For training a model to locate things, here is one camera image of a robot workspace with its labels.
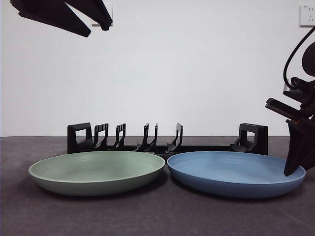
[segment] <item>dish rack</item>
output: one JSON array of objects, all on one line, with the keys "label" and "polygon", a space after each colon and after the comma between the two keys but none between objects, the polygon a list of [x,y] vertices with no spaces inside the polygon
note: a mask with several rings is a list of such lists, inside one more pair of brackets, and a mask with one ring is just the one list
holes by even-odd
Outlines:
[{"label": "dish rack", "polygon": [[[85,139],[77,142],[76,132],[81,130],[85,130]],[[234,143],[228,145],[182,145],[183,126],[179,123],[176,125],[176,137],[171,143],[166,143],[165,145],[157,145],[158,124],[155,125],[153,139],[148,142],[149,124],[147,123],[143,129],[143,140],[137,145],[125,145],[125,123],[116,126],[116,139],[113,145],[109,145],[107,142],[108,130],[108,123],[96,125],[93,139],[90,123],[69,125],[67,128],[68,154],[87,151],[123,150],[152,153],[164,159],[175,154],[192,151],[237,151],[268,155],[268,127],[257,124],[241,123],[238,138]],[[105,133],[101,141],[99,140],[100,132]],[[248,132],[254,133],[253,141],[248,139]]]}]

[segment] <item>plate rim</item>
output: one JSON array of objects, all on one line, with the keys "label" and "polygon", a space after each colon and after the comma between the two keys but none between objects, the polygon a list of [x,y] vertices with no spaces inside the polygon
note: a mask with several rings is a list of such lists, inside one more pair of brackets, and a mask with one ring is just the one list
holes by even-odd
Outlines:
[{"label": "plate rim", "polygon": [[279,182],[270,182],[270,183],[246,183],[246,182],[232,182],[232,181],[222,181],[222,180],[218,180],[218,179],[210,179],[210,178],[203,178],[203,177],[198,177],[198,176],[193,176],[193,175],[190,175],[190,174],[187,174],[185,172],[182,172],[182,171],[179,171],[177,170],[176,168],[174,168],[172,165],[169,164],[169,160],[174,157],[174,156],[178,156],[178,155],[181,155],[181,154],[185,154],[185,153],[203,153],[203,152],[207,152],[207,153],[242,153],[242,154],[245,154],[245,155],[258,155],[258,156],[264,156],[264,157],[271,157],[271,158],[275,158],[275,159],[279,159],[279,160],[283,160],[285,161],[285,159],[282,159],[282,158],[279,158],[279,157],[275,157],[275,156],[269,156],[269,155],[261,155],[261,154],[255,154],[255,153],[247,153],[247,152],[234,152],[234,151],[191,151],[191,152],[183,152],[183,153],[179,153],[179,154],[176,154],[176,155],[173,155],[171,156],[170,158],[167,159],[166,163],[167,163],[167,166],[169,167],[169,169],[173,169],[179,173],[182,173],[186,176],[190,176],[190,177],[194,177],[194,178],[200,178],[200,179],[204,179],[204,180],[210,180],[210,181],[215,181],[215,182],[222,182],[222,183],[231,183],[231,184],[248,184],[248,185],[271,185],[271,184],[284,184],[284,183],[290,183],[290,182],[295,182],[295,181],[299,181],[301,179],[304,179],[305,175],[306,175],[306,171],[305,169],[302,167],[302,166],[299,166],[298,168],[300,168],[302,171],[303,171],[303,174],[298,177],[298,178],[295,178],[295,179],[292,179],[292,180],[288,180],[288,181],[279,181]]},{"label": "plate rim", "polygon": [[[142,154],[147,154],[147,155],[152,155],[152,156],[158,157],[160,160],[162,160],[162,165],[159,166],[158,168],[156,168],[154,171],[150,171],[150,172],[147,172],[147,173],[144,173],[144,174],[140,174],[140,175],[136,175],[136,176],[132,176],[132,177],[126,177],[126,178],[116,178],[116,179],[99,180],[99,181],[65,181],[65,180],[60,180],[60,179],[41,177],[41,176],[35,174],[34,172],[32,172],[32,167],[33,166],[37,165],[40,162],[44,162],[46,160],[49,160],[49,159],[53,159],[53,158],[61,157],[61,156],[69,156],[69,155],[76,155],[76,154],[83,154],[83,153],[96,153],[96,152],[98,152],[98,153],[100,153],[100,152],[105,152],[105,153],[109,153],[109,152],[115,152],[115,153],[117,153],[117,152],[142,153]],[[80,184],[84,184],[84,183],[107,183],[107,182],[113,182],[113,181],[128,180],[128,179],[142,177],[142,176],[146,176],[146,175],[152,174],[152,173],[154,173],[156,171],[161,170],[164,167],[165,163],[166,162],[165,162],[165,160],[163,158],[161,158],[161,157],[159,157],[157,155],[151,154],[151,153],[146,153],[146,152],[138,152],[138,151],[86,151],[86,152],[78,152],[78,153],[71,153],[71,154],[64,154],[64,155],[53,156],[53,157],[49,157],[49,158],[37,161],[37,162],[35,162],[34,164],[32,164],[28,168],[28,172],[34,178],[37,178],[37,179],[40,179],[40,180],[45,180],[45,181],[50,181],[50,182],[57,182],[57,183],[71,183],[71,184],[72,183],[80,183]]]}]

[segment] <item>electrical outlet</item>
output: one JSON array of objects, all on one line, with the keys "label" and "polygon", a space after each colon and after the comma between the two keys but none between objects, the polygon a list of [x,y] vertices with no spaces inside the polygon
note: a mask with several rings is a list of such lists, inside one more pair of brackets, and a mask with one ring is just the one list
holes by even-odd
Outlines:
[{"label": "electrical outlet", "polygon": [[315,26],[315,5],[300,6],[300,26]]}]

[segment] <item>table surface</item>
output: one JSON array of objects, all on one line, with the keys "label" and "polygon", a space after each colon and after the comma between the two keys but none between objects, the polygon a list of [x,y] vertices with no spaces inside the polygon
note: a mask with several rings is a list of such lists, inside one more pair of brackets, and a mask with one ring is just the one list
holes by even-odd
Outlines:
[{"label": "table surface", "polygon": [[[184,137],[183,144],[235,139]],[[288,140],[270,137],[269,155],[285,158]],[[126,145],[140,141],[126,137]],[[263,200],[192,190],[172,178],[167,166],[155,181],[130,192],[67,197],[41,189],[28,175],[34,162],[66,154],[66,137],[7,137],[0,143],[2,236],[315,235],[315,168],[293,192]]]}]

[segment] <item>green plate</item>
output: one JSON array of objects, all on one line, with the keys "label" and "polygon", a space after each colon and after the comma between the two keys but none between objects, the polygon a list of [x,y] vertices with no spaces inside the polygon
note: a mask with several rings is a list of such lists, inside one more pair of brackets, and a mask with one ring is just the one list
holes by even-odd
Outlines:
[{"label": "green plate", "polygon": [[48,158],[29,167],[35,182],[51,192],[97,196],[126,192],[155,179],[159,156],[133,151],[95,151]]}]

